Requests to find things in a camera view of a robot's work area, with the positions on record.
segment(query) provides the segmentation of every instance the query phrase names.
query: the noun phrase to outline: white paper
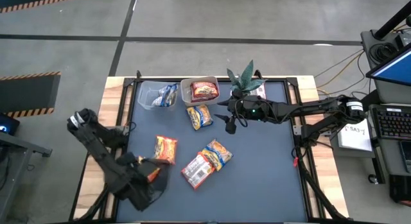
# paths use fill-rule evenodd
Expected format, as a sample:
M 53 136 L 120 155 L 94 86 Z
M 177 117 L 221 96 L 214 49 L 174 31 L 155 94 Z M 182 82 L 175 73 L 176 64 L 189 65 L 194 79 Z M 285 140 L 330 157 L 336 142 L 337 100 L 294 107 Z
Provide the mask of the white paper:
M 372 151 L 367 120 L 356 125 L 345 125 L 338 133 L 338 145 L 343 148 Z

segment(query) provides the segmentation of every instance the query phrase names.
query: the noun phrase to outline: concrete floor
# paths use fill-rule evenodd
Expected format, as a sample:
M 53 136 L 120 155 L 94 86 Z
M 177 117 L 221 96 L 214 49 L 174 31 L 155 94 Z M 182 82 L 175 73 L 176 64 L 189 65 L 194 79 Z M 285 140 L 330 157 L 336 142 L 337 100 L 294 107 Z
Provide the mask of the concrete floor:
M 138 0 L 131 37 L 205 37 L 292 40 L 360 40 L 408 0 Z M 0 14 L 0 34 L 120 36 L 130 0 L 69 0 Z M 0 40 L 0 75 L 62 71 L 56 110 L 25 117 L 19 137 L 53 148 L 49 159 L 34 156 L 19 189 L 13 217 L 29 223 L 66 221 L 85 157 L 66 131 L 66 119 L 87 107 L 99 109 L 116 41 Z M 116 76 L 225 74 L 254 59 L 263 74 L 316 75 L 360 46 L 188 44 L 126 42 Z M 360 61 L 368 71 L 364 56 Z M 326 82 L 342 66 L 316 79 Z M 361 77 L 355 64 L 323 89 L 347 87 Z M 361 89 L 365 80 L 353 87 Z M 372 185 L 371 161 L 336 157 L 350 217 L 409 223 L 410 208 L 396 205 L 387 185 Z

